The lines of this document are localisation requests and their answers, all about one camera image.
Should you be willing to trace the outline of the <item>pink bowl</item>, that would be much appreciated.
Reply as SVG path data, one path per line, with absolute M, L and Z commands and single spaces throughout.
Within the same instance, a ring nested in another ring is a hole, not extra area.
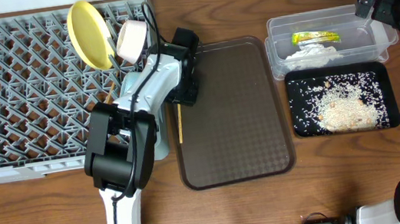
M 117 39 L 117 55 L 123 60 L 135 64 L 139 59 L 147 36 L 145 21 L 127 20 Z

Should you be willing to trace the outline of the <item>light blue bowl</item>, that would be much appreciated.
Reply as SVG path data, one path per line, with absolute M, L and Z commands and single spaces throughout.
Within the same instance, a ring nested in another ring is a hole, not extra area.
M 140 72 L 130 72 L 126 74 L 126 76 L 123 79 L 123 83 L 121 85 L 121 90 L 120 90 L 120 96 L 124 96 L 127 91 L 130 90 L 130 88 L 135 84 L 137 79 L 140 77 Z

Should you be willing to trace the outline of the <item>yellow round plate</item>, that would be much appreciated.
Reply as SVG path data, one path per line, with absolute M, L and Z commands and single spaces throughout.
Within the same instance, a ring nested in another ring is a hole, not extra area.
M 93 69 L 106 71 L 113 64 L 114 55 L 108 39 L 110 30 L 101 13 L 89 2 L 75 2 L 68 11 L 67 27 L 69 38 L 77 56 Z

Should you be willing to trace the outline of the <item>green snack wrapper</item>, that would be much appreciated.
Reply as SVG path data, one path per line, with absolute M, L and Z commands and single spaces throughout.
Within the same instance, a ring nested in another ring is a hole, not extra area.
M 304 31 L 293 33 L 291 42 L 294 45 L 305 46 L 306 44 L 322 44 L 323 42 L 341 41 L 340 35 L 330 31 Z

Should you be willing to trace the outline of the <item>white paper napkin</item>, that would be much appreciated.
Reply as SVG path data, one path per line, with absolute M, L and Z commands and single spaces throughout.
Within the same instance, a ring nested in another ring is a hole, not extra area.
M 296 53 L 285 58 L 286 65 L 291 71 L 307 69 L 307 68 L 322 68 L 330 61 L 342 58 L 335 47 L 326 47 L 323 44 L 307 44 L 301 46 Z

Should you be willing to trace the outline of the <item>rice food scraps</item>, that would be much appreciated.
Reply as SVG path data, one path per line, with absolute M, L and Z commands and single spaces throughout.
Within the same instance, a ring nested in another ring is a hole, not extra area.
M 375 72 L 288 81 L 286 89 L 293 129 L 301 137 L 391 126 Z

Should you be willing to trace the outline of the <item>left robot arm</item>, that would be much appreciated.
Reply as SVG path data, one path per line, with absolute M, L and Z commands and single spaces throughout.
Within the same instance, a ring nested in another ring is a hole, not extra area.
M 151 46 L 144 70 L 112 104 L 97 103 L 90 116 L 84 172 L 93 178 L 107 224 L 142 224 L 141 191 L 155 160 L 156 116 L 164 102 L 191 107 L 199 37 L 178 28 L 169 43 Z

